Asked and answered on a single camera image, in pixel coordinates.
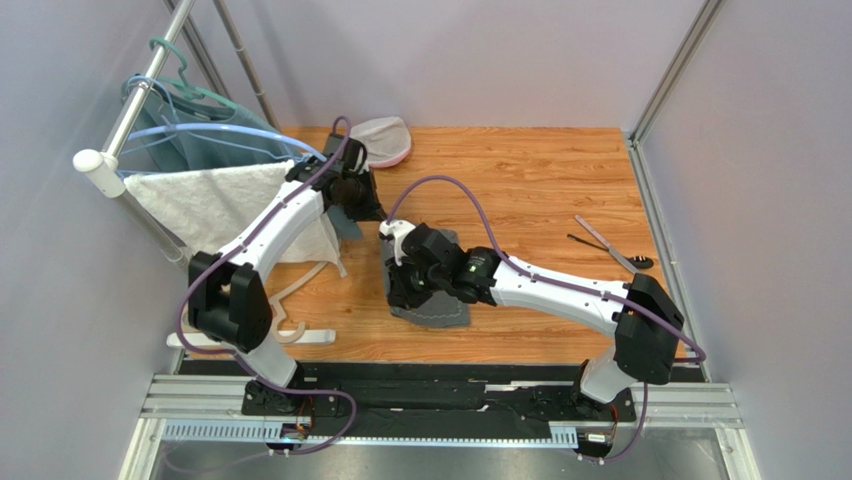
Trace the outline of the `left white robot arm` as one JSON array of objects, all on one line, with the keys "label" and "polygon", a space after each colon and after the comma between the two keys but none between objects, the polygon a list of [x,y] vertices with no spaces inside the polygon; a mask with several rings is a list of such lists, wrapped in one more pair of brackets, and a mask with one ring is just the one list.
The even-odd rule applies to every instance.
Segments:
[{"label": "left white robot arm", "polygon": [[191,328],[221,344],[267,384],[287,389],[298,363],[275,338],[265,283],[297,238],[331,207],[353,222],[386,214],[367,163],[368,149],[339,133],[328,136],[326,158],[291,163],[278,192],[234,240],[189,265],[183,300]]}]

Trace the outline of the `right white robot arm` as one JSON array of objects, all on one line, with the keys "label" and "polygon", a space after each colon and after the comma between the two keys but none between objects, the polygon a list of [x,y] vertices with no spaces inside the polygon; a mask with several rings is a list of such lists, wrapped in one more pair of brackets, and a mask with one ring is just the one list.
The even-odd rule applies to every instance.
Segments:
[{"label": "right white robot arm", "polygon": [[576,401],[611,403],[641,382],[669,383],[684,319],[653,277],[629,282],[577,277],[537,267],[489,247],[462,249],[424,223],[383,222],[393,307],[412,311],[440,293],[463,304],[518,307],[571,320],[610,337],[573,382]]}]

